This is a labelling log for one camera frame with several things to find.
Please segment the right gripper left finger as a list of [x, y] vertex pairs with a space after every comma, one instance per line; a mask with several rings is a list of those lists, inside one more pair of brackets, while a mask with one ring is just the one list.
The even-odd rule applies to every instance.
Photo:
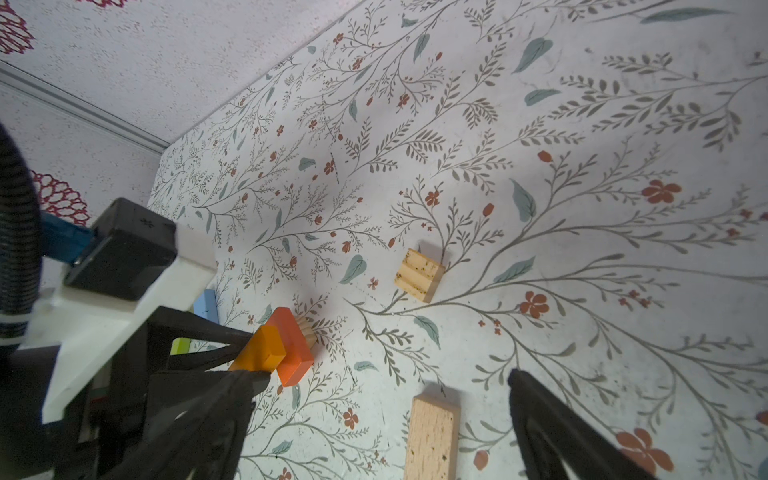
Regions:
[[166, 371], [150, 377], [142, 440], [106, 479], [232, 479], [266, 372]]

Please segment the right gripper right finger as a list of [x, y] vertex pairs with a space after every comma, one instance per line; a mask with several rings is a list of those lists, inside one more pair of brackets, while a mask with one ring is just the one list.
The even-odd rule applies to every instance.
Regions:
[[529, 479], [651, 479], [530, 373], [508, 377], [513, 429]]

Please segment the orange wood block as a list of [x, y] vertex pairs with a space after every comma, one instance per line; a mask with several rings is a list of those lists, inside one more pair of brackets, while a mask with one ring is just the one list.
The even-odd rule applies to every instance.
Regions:
[[286, 355], [279, 329], [274, 325], [264, 325], [253, 334], [228, 370], [271, 373]]

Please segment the red wood block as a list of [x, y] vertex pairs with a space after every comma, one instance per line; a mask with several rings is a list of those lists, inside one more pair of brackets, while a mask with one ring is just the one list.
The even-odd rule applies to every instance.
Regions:
[[284, 388], [297, 386], [314, 365], [314, 355], [297, 325], [297, 319], [287, 307], [274, 310], [267, 325], [279, 329], [287, 355], [277, 367], [277, 373]]

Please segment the small natural wood cube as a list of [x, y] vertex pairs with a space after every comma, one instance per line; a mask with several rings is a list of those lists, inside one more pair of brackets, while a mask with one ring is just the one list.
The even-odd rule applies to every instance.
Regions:
[[297, 325], [300, 328], [308, 348], [312, 349], [317, 343], [317, 335], [312, 327], [311, 322], [307, 318], [301, 317], [297, 319]]

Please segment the grooved natural wood block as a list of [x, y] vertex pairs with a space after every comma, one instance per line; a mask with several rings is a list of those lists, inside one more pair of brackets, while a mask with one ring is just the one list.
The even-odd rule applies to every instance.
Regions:
[[446, 267], [409, 249], [395, 276], [395, 285], [422, 303], [429, 304]]

